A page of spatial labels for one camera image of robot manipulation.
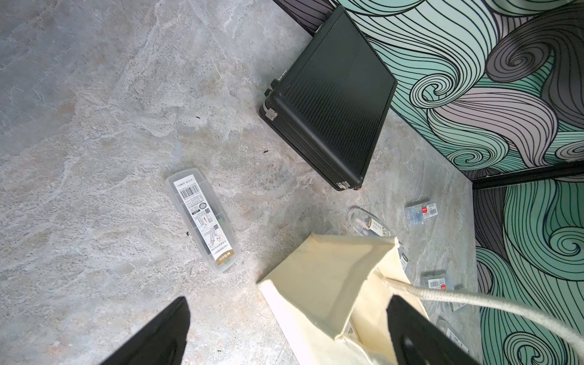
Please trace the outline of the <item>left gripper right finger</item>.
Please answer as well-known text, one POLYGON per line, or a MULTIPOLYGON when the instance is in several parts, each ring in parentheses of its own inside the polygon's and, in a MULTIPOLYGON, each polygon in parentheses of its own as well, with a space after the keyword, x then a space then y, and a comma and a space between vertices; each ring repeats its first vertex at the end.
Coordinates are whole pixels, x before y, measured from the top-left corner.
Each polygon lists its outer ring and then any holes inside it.
POLYGON ((399 364, 478 365, 403 297, 395 295, 386 308, 392 346, 399 364))

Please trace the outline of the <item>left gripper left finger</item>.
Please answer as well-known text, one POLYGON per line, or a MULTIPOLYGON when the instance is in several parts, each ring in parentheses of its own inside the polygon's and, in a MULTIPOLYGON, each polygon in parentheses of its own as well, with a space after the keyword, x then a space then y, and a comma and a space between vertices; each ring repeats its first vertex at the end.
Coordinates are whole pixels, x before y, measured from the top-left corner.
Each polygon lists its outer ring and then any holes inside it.
POLYGON ((189 327, 188 302, 185 297, 178 297, 104 360, 102 365, 180 365, 183 361, 189 327))

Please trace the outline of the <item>cream canvas tote bag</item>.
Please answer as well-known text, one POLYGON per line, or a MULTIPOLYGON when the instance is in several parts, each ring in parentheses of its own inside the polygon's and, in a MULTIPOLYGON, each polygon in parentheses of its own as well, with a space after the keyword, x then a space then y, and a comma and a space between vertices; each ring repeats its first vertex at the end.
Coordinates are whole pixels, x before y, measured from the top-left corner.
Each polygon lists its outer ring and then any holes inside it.
POLYGON ((396 237, 313 234, 259 283, 301 364, 399 364, 386 308, 403 297, 425 319, 424 301, 502 310, 530 320, 583 354, 575 329, 534 307, 486 294, 415 287, 396 237))

